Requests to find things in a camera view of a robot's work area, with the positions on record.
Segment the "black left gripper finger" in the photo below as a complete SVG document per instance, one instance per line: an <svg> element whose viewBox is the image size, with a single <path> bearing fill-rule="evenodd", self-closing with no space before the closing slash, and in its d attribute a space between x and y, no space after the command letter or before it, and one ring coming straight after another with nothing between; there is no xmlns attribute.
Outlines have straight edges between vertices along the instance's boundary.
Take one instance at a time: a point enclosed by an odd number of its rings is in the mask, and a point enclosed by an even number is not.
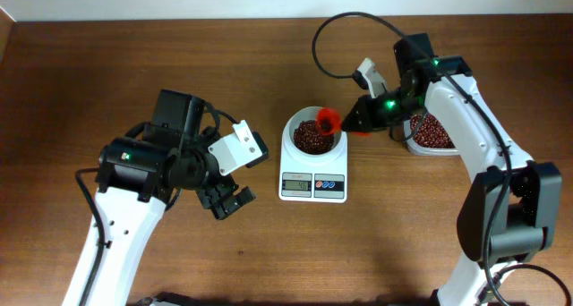
<svg viewBox="0 0 573 306"><path fill-rule="evenodd" d="M210 210L217 220L223 220L240 208L235 195L237 189L238 185L233 180L223 180L201 188L196 194L204 209Z"/></svg>
<svg viewBox="0 0 573 306"><path fill-rule="evenodd" d="M226 215L234 214L238 209L256 199L256 195L249 187L244 187L237 194L231 195L223 203Z"/></svg>

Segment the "red plastic measuring scoop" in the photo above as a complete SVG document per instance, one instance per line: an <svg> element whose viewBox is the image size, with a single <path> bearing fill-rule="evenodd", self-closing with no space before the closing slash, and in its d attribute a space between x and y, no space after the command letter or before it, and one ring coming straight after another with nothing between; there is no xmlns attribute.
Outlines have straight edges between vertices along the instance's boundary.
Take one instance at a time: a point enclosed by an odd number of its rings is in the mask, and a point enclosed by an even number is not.
<svg viewBox="0 0 573 306"><path fill-rule="evenodd" d="M323 135L334 135L341 130L341 123L345 117L342 117L339 111L331 107L322 107L315 117L317 128ZM366 137L370 136L371 132L350 132L351 134Z"/></svg>

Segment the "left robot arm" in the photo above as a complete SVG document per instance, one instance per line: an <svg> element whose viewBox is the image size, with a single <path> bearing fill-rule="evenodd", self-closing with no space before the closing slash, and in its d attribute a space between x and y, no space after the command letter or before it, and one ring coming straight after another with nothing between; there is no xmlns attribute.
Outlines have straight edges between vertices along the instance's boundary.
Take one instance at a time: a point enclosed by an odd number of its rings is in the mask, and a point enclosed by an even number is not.
<svg viewBox="0 0 573 306"><path fill-rule="evenodd" d="M232 173L266 160L268 148L246 121L221 135L223 117L202 98L163 89L150 121L102 149L95 192L82 180L85 170L76 172L92 219L64 304L126 304L144 249L182 191L195 192L217 220L254 200Z"/></svg>

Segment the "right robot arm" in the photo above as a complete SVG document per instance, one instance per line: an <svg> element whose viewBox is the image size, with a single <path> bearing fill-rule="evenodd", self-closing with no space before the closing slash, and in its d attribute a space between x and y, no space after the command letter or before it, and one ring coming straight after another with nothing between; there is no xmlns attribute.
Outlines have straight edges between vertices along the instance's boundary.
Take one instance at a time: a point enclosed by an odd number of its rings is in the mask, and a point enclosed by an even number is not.
<svg viewBox="0 0 573 306"><path fill-rule="evenodd" d="M459 55L438 57L425 33L394 47L401 79L389 91L372 60L352 79L368 95L346 116L345 132L378 132L427 112L445 129L472 185L457 219L462 253L449 280L432 293L434 305L504 304L506 275L530 268L535 254L552 246L562 177L553 163L537 163L506 133L485 104Z"/></svg>

